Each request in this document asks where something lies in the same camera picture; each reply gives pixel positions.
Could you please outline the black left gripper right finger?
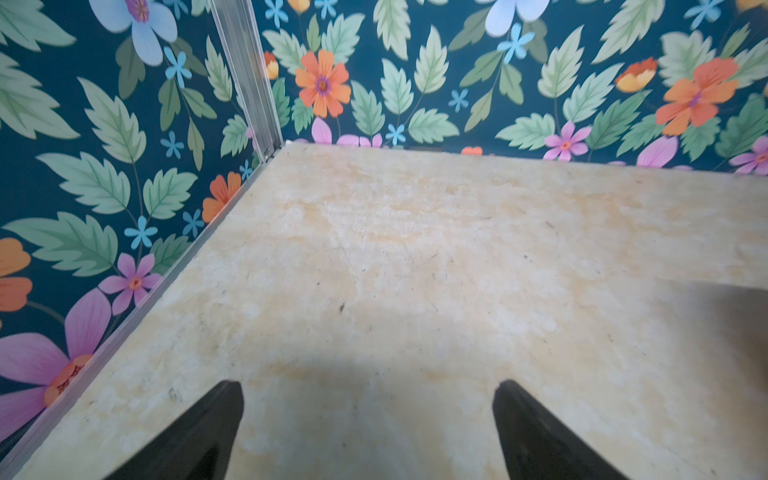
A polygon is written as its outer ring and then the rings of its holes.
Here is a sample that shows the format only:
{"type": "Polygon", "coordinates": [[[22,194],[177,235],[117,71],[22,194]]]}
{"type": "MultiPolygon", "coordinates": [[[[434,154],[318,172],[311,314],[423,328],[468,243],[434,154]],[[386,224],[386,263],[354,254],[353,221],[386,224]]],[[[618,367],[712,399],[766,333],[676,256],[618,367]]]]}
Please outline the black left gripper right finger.
{"type": "Polygon", "coordinates": [[[492,411],[511,479],[623,479],[519,383],[505,380],[492,411]]]}

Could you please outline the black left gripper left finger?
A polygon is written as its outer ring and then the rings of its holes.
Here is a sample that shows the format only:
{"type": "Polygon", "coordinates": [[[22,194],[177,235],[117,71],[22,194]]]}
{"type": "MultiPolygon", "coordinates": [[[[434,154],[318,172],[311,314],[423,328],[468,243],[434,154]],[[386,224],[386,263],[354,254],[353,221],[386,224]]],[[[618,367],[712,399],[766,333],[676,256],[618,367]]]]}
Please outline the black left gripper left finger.
{"type": "Polygon", "coordinates": [[[221,381],[108,477],[223,479],[243,413],[241,384],[221,381]]]}

